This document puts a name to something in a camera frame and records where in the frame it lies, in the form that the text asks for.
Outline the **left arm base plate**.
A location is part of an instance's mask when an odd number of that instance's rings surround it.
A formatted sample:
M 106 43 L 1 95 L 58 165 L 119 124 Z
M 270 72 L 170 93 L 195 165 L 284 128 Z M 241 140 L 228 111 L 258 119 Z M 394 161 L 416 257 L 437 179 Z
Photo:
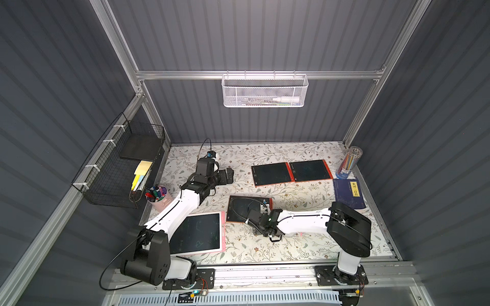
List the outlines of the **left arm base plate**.
M 162 290 L 213 289 L 215 272 L 214 269 L 191 269 L 185 279 L 164 280 Z

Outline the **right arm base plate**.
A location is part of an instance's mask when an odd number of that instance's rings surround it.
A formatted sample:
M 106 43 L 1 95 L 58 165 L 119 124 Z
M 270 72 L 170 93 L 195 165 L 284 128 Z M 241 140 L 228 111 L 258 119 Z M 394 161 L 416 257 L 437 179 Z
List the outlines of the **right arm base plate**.
M 369 284 L 367 274 L 362 265 L 358 265 L 355 274 L 342 272 L 336 265 L 318 265 L 314 267 L 316 281 L 319 286 L 360 286 Z

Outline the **red tablet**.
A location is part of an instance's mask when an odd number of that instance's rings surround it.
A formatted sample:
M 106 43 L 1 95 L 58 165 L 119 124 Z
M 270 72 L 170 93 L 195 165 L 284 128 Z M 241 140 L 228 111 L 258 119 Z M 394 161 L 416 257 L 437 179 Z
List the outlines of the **red tablet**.
M 273 163 L 251 167 L 254 185 L 268 186 L 293 182 L 293 174 L 289 163 Z
M 289 163 L 295 182 L 322 181 L 333 179 L 324 159 Z
M 244 223 L 251 210 L 260 211 L 263 197 L 230 196 L 227 208 L 227 223 Z

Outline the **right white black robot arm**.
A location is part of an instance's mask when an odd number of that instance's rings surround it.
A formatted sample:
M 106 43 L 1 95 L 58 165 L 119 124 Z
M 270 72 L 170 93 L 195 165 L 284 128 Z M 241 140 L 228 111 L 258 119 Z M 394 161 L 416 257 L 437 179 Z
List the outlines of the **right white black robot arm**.
M 330 236 L 341 248 L 334 270 L 339 278 L 357 275 L 361 260 L 371 254 L 371 220 L 338 201 L 329 208 L 306 212 L 274 209 L 266 214 L 252 210 L 244 223 L 273 243 L 274 237 L 281 241 L 296 233 Z

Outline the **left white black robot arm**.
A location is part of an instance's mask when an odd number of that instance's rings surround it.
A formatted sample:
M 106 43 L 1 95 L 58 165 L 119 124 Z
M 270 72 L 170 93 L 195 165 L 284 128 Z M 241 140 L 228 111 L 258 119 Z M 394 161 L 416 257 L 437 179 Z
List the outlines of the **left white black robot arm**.
M 182 222 L 216 186 L 233 182 L 234 170 L 231 167 L 221 170 L 214 158 L 200 158 L 195 172 L 181 186 L 179 195 L 154 219 L 128 232 L 128 246 L 121 253 L 122 275 L 155 286 L 164 281 L 194 284 L 197 279 L 196 262 L 171 255 L 170 240 Z

